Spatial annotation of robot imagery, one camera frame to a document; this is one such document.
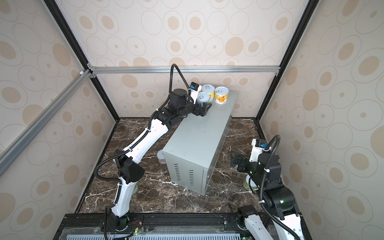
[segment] wall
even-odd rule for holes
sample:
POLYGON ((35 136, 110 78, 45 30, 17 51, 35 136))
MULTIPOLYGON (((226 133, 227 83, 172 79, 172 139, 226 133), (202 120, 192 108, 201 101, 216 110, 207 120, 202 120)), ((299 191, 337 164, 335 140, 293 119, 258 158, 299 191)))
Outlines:
POLYGON ((0 154, 82 69, 45 7, 0 4, 0 154))
POLYGON ((261 120, 314 240, 384 235, 383 11, 323 1, 261 120))
MULTIPOLYGON (((57 2, 94 66, 279 65, 307 3, 306 0, 57 2)), ((128 85, 121 83, 122 76, 99 75, 111 83, 104 84, 105 90, 120 117, 149 116, 165 100, 159 91, 165 91, 163 88, 168 84, 159 85, 158 81, 165 82, 169 74, 132 74, 127 79, 134 78, 138 84, 128 85), (144 93, 147 90, 152 93, 150 97, 144 93)), ((273 73, 265 74, 266 77, 259 73, 194 76, 201 83, 211 82, 215 86, 229 79, 225 82, 231 86, 230 90, 240 93, 235 116, 253 117, 273 73)))
POLYGON ((0 177, 1 240, 53 238, 74 212, 114 123, 86 80, 0 177))

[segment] yellow can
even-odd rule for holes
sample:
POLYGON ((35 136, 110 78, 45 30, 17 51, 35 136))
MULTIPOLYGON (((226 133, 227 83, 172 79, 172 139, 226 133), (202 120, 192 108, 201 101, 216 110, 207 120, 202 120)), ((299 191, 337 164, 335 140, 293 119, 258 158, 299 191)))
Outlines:
POLYGON ((212 102, 214 100, 214 96, 215 96, 215 87, 214 86, 209 85, 209 84, 203 85, 201 87, 201 91, 209 94, 209 96, 210 96, 209 101, 210 102, 212 102))
POLYGON ((224 104, 227 102, 229 89, 226 87, 217 87, 215 89, 215 103, 224 104))

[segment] silver horizontal bar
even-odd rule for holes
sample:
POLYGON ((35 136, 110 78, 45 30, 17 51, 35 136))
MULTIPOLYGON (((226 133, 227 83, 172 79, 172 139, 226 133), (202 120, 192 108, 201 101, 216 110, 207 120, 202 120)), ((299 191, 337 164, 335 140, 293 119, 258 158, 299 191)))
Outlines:
MULTIPOLYGON (((179 67, 182 73, 256 73, 269 72, 277 73, 280 70, 278 65, 263 66, 182 66, 179 67)), ((95 74, 106 73, 169 73, 170 67, 91 67, 95 74)))
POLYGON ((36 135, 45 127, 45 125, 55 116, 61 107, 68 101, 73 93, 80 87, 85 79, 88 79, 91 73, 89 70, 83 70, 82 75, 78 75, 65 89, 62 91, 51 104, 29 125, 11 145, 6 148, 0 157, 0 176, 11 166, 16 158, 25 150, 25 148, 33 141, 36 135))

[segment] gray metal box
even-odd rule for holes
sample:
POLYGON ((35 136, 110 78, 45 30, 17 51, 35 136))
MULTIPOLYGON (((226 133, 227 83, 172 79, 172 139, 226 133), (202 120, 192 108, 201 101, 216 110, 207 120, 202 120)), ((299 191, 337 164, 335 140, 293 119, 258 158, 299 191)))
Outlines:
POLYGON ((163 148, 172 182, 205 195, 232 118, 237 93, 204 117, 189 114, 163 148))

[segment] can lid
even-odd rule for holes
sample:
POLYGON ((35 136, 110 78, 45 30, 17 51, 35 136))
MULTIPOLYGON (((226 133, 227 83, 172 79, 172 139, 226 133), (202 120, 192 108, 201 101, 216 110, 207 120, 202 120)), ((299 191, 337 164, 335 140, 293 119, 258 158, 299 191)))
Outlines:
POLYGON ((219 94, 219 95, 226 95, 226 94, 229 93, 229 89, 226 88, 226 87, 217 87, 217 88, 215 89, 215 92, 216 92, 217 94, 219 94))
POLYGON ((201 91, 206 93, 213 93, 215 91, 215 87, 210 84, 206 84, 201 87, 201 91))
POLYGON ((205 93, 205 92, 199 92, 197 94, 197 100, 199 100, 199 101, 209 100, 210 97, 211 96, 208 93, 205 93))

